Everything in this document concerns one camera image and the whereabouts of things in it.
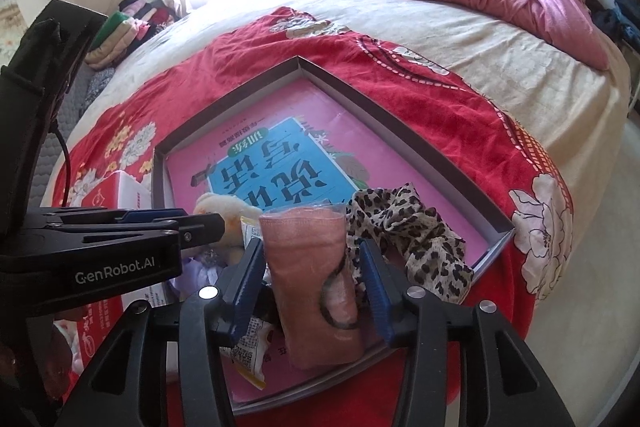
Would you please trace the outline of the leopard print scrunchie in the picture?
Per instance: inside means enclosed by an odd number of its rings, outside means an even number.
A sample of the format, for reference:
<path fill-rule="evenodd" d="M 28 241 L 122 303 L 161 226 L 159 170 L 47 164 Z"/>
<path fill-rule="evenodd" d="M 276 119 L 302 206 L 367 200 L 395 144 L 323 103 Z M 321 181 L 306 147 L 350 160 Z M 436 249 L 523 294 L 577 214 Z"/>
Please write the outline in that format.
<path fill-rule="evenodd" d="M 398 254 L 413 285 L 445 303 L 462 303 L 474 271 L 465 262 L 466 243 L 434 207 L 423 204 L 412 183 L 359 190 L 346 205 L 346 256 L 356 296 L 364 298 L 358 242 L 373 239 L 384 256 Z"/>

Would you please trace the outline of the stack of folded clothes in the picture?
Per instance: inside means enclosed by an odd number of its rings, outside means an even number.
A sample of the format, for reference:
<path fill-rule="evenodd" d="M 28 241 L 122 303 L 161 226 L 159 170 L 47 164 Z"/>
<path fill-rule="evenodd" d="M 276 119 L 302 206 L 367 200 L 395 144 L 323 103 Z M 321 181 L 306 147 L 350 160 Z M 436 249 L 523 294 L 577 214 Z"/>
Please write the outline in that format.
<path fill-rule="evenodd" d="M 94 37 L 85 63 L 93 70 L 115 67 L 178 19 L 161 1 L 122 0 Z"/>

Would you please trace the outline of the blue clothes pile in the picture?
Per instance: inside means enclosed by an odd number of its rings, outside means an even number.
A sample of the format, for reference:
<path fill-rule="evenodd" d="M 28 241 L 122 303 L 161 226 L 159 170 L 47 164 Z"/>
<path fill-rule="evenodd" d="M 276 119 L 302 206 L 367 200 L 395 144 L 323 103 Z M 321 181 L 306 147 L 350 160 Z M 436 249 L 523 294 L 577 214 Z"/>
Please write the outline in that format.
<path fill-rule="evenodd" d="M 592 14 L 593 23 L 616 44 L 625 43 L 640 52 L 639 0 L 614 0 L 613 9 Z"/>

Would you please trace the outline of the red floral blanket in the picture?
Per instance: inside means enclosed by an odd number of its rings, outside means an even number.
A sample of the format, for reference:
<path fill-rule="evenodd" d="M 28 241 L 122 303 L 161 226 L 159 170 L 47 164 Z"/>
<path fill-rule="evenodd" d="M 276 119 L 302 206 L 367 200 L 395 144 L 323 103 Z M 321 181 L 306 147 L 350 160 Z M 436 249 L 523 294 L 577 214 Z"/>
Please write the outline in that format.
<path fill-rule="evenodd" d="M 344 80 L 443 153 L 504 211 L 513 239 L 471 288 L 468 303 L 494 300 L 525 335 L 538 299 L 559 280 L 572 251 L 570 192 L 544 148 L 460 76 L 396 43 L 290 8 L 219 35 L 163 68 L 109 109 L 70 152 L 52 198 L 86 205 L 116 171 L 149 184 L 158 144 L 200 110 L 289 58 Z"/>

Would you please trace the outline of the dark patterned pillow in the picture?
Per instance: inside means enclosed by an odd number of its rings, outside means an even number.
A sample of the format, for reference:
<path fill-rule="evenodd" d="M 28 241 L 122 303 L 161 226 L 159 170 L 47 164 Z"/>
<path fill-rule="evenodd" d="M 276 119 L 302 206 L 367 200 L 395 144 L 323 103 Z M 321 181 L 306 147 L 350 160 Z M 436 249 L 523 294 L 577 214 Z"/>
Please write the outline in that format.
<path fill-rule="evenodd" d="M 104 91 L 104 89 L 111 82 L 115 74 L 114 67 L 107 67 L 102 70 L 98 70 L 89 79 L 87 92 L 82 101 L 81 106 L 78 109 L 78 116 L 81 117 L 86 113 L 89 106 L 96 101 L 96 98 Z"/>

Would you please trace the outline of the yellow white snack packet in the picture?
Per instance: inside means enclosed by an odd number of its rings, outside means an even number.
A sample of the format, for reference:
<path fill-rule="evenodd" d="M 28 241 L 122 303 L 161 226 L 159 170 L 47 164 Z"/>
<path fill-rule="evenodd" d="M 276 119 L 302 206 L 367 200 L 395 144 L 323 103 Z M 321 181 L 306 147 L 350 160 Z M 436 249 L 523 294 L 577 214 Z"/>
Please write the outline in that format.
<path fill-rule="evenodd" d="M 220 354 L 228 359 L 235 370 L 258 390 L 266 387 L 262 371 L 265 356 L 271 345 L 274 326 L 258 317 L 251 317 L 246 334 L 233 348 L 221 348 Z"/>

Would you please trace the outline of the plush bear purple dress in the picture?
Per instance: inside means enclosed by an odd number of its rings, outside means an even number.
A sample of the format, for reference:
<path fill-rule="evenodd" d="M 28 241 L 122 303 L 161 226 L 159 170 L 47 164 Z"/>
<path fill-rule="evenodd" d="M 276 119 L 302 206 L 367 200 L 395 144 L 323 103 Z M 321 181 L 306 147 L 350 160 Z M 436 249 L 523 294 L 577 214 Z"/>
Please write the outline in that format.
<path fill-rule="evenodd" d="M 224 269 L 236 265 L 244 254 L 243 221 L 256 223 L 262 210 L 238 196 L 205 193 L 195 203 L 195 216 L 205 216 L 218 229 L 208 232 L 205 243 L 181 253 L 182 273 L 171 280 L 181 300 L 205 286 L 215 285 Z"/>

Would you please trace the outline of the pink cloth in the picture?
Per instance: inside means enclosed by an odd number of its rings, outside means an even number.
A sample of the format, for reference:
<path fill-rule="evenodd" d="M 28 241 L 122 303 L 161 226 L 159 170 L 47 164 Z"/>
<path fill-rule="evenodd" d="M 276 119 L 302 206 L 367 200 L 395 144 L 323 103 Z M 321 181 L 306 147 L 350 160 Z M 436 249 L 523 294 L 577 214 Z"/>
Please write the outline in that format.
<path fill-rule="evenodd" d="M 298 369 L 363 355 L 342 205 L 298 206 L 259 218 L 288 358 Z"/>

